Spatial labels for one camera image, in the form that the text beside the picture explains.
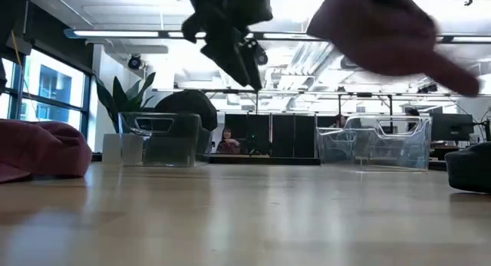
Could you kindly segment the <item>clear plastic bin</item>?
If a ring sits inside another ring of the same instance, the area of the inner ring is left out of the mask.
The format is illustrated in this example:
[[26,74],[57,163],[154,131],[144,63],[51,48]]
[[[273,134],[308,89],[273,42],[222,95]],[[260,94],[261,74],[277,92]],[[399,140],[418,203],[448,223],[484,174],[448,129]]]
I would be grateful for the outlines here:
[[209,162],[213,134],[192,113],[120,113],[124,166],[196,167]]
[[349,117],[345,127],[317,128],[322,165],[352,166],[360,171],[428,170],[431,117],[418,117],[407,132],[408,116]]

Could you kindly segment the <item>black office partition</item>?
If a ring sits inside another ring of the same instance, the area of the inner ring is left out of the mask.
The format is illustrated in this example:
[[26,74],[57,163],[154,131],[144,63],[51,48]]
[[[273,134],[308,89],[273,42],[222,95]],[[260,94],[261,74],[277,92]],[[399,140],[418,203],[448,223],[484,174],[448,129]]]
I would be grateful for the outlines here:
[[225,127],[244,155],[315,158],[315,118],[298,114],[225,115]]

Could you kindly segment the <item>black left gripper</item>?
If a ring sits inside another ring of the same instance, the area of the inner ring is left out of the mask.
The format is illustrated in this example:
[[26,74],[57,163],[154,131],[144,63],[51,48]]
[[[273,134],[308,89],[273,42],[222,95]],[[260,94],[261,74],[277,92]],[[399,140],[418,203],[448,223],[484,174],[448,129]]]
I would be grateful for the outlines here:
[[181,26],[183,37],[195,43],[197,34],[203,32],[206,44],[201,53],[241,86],[261,90],[263,49],[256,39],[247,37],[249,26],[272,20],[270,0],[189,1],[194,13]]

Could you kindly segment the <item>green snake plant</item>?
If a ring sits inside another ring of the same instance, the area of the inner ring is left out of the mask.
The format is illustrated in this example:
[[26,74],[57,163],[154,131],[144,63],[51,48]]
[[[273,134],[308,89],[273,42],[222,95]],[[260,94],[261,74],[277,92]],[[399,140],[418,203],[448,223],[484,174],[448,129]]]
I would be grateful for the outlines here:
[[117,76],[113,80],[112,93],[106,88],[104,83],[95,74],[97,97],[100,103],[106,108],[110,117],[115,133],[119,133],[119,113],[141,112],[152,97],[144,100],[145,91],[153,84],[156,72],[149,74],[144,80],[137,81],[129,90],[124,91]]

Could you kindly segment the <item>white plant pot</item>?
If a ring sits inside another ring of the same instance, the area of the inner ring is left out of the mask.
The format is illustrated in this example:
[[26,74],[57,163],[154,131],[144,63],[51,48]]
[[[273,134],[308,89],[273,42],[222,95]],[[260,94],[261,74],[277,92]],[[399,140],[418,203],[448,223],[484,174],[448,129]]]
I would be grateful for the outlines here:
[[143,137],[107,133],[103,138],[102,163],[135,166],[142,163]]

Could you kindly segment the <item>long ceiling light strip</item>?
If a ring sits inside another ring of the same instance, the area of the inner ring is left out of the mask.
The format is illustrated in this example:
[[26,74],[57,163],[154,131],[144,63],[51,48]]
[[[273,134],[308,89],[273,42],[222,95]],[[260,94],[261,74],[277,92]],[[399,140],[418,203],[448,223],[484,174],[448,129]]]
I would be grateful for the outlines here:
[[[148,38],[148,39],[184,39],[181,31],[125,31],[125,30],[77,30],[64,29],[64,34],[67,38]],[[319,41],[318,38],[313,38],[305,33],[295,32],[267,32],[267,31],[252,31],[244,36],[246,39],[254,38],[256,40],[266,41]]]

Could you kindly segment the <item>black computer monitor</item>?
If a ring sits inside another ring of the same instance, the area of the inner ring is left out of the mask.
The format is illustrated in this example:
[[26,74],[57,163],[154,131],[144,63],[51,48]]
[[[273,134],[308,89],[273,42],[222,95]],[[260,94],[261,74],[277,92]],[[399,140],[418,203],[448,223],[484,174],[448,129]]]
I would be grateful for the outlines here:
[[432,141],[469,141],[474,131],[471,115],[451,113],[431,113]]

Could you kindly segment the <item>maroon baseball cap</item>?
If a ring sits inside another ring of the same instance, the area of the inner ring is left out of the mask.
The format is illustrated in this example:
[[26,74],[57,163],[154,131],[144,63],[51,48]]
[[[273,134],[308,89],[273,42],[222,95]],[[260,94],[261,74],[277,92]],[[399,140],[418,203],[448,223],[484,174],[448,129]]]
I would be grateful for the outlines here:
[[479,93],[473,74],[436,51],[437,27],[412,0],[324,0],[307,33],[331,42],[366,71],[425,74],[463,96]]
[[0,183],[30,175],[82,177],[92,156],[84,135],[69,124],[0,119]]

